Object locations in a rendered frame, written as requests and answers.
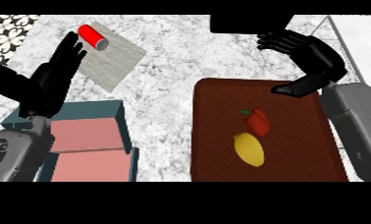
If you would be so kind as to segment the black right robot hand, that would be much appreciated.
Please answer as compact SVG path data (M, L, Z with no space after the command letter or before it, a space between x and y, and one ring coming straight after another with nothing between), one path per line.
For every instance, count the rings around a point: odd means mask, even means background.
M271 92L275 94L302 98L336 83L347 73L340 55L312 35L287 29L262 33L258 36L258 49L286 54L306 74L289 84L274 86Z

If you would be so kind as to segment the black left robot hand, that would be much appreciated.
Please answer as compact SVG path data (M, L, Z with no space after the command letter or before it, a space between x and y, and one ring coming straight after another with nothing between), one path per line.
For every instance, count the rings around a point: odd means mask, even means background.
M0 66L0 95L19 102L22 118L50 118L59 112L85 54L78 34L71 31L56 47L50 60L41 63L28 78Z

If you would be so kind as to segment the red bell pepper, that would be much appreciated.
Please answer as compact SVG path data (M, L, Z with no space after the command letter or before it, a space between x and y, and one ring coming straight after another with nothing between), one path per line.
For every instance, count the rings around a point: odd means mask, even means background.
M269 121L264 111L259 108L255 108L252 110L243 109L240 113L246 116L243 120L246 128L256 136L265 137L269 132Z

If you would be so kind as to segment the teal and pink tiered shelf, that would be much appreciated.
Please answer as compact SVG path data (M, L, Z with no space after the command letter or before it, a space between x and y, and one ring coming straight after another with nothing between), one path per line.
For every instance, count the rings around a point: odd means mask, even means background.
M13 112L3 130L29 130L31 119ZM121 100L66 102L50 118L53 145L34 181L133 182L140 150L133 146Z

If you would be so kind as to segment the dark red tray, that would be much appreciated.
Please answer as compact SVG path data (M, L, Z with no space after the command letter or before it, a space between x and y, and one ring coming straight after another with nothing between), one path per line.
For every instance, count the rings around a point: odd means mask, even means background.
M277 81L202 79L194 86L194 182L345 182L347 180L320 96L271 92ZM240 159L234 137L253 136L264 163Z

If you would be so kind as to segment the pale sink edge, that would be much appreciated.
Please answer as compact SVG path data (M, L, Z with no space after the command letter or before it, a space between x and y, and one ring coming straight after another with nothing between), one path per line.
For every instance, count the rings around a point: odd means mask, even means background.
M349 75L371 85L371 15L327 15L312 35L336 44Z

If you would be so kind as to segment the pale wooden cutting board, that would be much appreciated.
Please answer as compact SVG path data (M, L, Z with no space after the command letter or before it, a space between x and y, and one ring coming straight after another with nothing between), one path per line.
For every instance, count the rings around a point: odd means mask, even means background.
M82 49L87 51L80 72L93 80L94 84L112 91L134 69L146 51L100 23L94 22L91 28L108 39L108 46L103 50L97 50L84 38L80 38Z

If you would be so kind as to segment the red can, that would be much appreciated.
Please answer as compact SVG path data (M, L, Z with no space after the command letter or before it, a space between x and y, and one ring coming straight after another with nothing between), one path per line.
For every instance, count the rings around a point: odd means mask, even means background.
M82 37L85 42L91 45L91 47L96 50L102 51L106 49L109 45L109 40L90 25L80 26L78 35Z

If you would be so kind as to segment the patterned black and white tile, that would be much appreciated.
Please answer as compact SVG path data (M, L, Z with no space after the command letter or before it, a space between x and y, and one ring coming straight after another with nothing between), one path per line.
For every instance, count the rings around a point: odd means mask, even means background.
M40 15L0 15L0 65L7 65L38 18Z

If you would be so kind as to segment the black appliance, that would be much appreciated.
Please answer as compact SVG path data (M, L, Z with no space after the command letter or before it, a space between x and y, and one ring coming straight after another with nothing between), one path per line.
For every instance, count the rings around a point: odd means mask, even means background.
M292 19L292 15L212 15L211 32L259 34L284 29Z

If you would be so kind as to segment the yellow lemon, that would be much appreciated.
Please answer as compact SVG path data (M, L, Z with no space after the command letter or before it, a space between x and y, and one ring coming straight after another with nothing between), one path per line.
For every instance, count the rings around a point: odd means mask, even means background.
M264 164L262 145L252 134L240 133L234 136L234 151L241 161L253 167L259 167Z

